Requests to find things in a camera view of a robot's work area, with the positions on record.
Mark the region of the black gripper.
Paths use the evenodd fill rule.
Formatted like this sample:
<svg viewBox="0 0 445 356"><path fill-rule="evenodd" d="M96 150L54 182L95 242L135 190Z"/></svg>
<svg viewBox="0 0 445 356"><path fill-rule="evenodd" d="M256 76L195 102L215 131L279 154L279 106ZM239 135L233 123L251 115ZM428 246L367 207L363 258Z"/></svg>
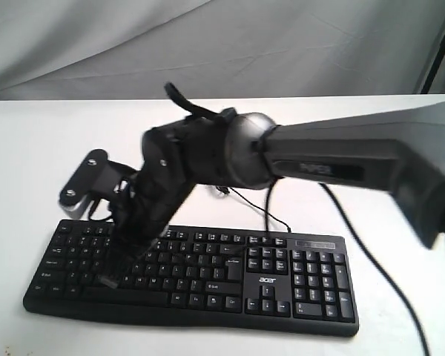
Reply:
<svg viewBox="0 0 445 356"><path fill-rule="evenodd" d="M109 288L132 286L145 276L152 248L193 191L193 182L171 179L165 185L151 174L137 174L113 204L116 233L105 257L99 282Z"/></svg>

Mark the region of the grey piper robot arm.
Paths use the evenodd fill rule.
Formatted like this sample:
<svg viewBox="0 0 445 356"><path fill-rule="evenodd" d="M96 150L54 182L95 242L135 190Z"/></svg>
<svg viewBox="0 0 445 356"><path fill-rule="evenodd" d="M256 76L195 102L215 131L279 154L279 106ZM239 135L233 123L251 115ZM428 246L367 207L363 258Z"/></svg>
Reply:
<svg viewBox="0 0 445 356"><path fill-rule="evenodd" d="M111 288L198 184L260 190L292 177L385 191L425 247L445 234L445 102L296 125L195 107L146 131L142 155L111 206L117 241L99 279Z"/></svg>

